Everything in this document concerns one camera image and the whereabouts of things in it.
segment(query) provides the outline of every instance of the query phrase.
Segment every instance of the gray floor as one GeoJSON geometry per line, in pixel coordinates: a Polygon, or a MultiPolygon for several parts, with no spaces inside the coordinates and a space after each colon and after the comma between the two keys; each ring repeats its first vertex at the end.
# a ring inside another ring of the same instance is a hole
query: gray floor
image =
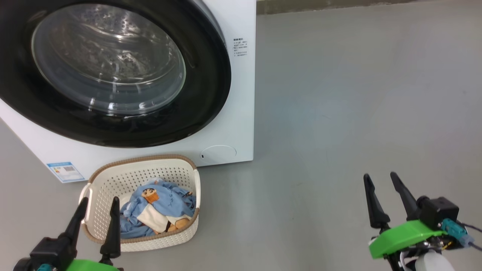
{"type": "MultiPolygon", "coordinates": [[[[258,18],[255,160],[201,169],[186,244],[126,253],[126,270],[389,270],[371,260],[362,176],[392,218],[396,171],[482,226],[482,5],[438,1],[258,18]]],[[[60,184],[0,125],[0,269],[56,236],[83,183],[60,184]]],[[[476,236],[482,244],[482,236],[476,236]]],[[[83,234],[79,257],[99,259],[83,234]]],[[[474,250],[445,254],[480,270],[474,250]]]]}

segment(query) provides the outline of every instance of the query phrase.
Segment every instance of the blue sticker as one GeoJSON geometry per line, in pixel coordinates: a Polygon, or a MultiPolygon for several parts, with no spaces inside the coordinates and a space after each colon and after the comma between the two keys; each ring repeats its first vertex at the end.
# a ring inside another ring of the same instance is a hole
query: blue sticker
{"type": "Polygon", "coordinates": [[[82,174],[80,174],[80,172],[74,167],[74,165],[72,165],[71,162],[52,163],[47,164],[47,166],[63,183],[85,180],[82,174]]]}

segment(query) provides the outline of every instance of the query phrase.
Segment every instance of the washing machine door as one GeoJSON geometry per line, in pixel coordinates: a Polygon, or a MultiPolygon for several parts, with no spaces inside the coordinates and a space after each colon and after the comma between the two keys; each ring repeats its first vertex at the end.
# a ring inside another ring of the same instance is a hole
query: washing machine door
{"type": "Polygon", "coordinates": [[[151,147],[192,135],[229,93],[213,18],[189,0],[4,1],[0,97],[60,135],[151,147]]]}

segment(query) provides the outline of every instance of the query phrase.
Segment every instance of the brown basket rim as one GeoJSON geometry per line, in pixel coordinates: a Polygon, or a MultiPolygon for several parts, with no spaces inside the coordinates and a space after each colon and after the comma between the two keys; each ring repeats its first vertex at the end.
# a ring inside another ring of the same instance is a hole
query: brown basket rim
{"type": "MultiPolygon", "coordinates": [[[[122,165],[122,164],[135,163],[135,162],[152,161],[152,160],[166,160],[166,159],[184,160],[192,166],[193,170],[197,169],[194,162],[191,159],[189,159],[188,157],[183,156],[183,155],[177,155],[177,154],[152,155],[152,156],[145,156],[145,157],[139,157],[139,158],[131,158],[131,159],[126,159],[126,160],[121,160],[121,161],[106,164],[106,165],[102,166],[101,168],[97,169],[92,174],[92,176],[89,178],[89,183],[93,183],[95,178],[97,178],[97,176],[99,176],[99,174],[101,172],[103,172],[104,170],[106,170],[108,168],[114,167],[114,166],[118,166],[118,165],[122,165]]],[[[170,231],[170,232],[163,232],[163,233],[153,235],[153,236],[145,236],[145,237],[138,237],[138,238],[131,238],[131,239],[121,239],[120,243],[121,244],[132,244],[132,243],[138,243],[138,242],[145,242],[145,241],[156,240],[158,238],[163,238],[163,237],[167,237],[167,236],[171,236],[171,235],[181,233],[181,232],[185,231],[187,228],[191,227],[191,225],[194,223],[194,221],[198,218],[199,211],[200,211],[200,209],[196,208],[196,211],[194,212],[194,215],[193,215],[192,219],[189,221],[189,223],[186,224],[184,227],[182,227],[180,229],[170,231]]],[[[91,240],[95,243],[98,243],[98,244],[104,243],[104,240],[100,240],[100,239],[95,238],[89,232],[89,229],[87,228],[87,224],[85,224],[85,223],[82,224],[82,229],[83,229],[85,235],[87,236],[87,238],[89,238],[89,240],[91,240]]]]}

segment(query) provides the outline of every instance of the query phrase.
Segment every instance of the front-loading washing machine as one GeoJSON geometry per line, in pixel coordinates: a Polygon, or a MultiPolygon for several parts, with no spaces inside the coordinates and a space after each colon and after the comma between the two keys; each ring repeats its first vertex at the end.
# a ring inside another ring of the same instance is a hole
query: front-loading washing machine
{"type": "Polygon", "coordinates": [[[0,4],[0,117],[62,182],[181,154],[254,147],[254,0],[0,4]]]}

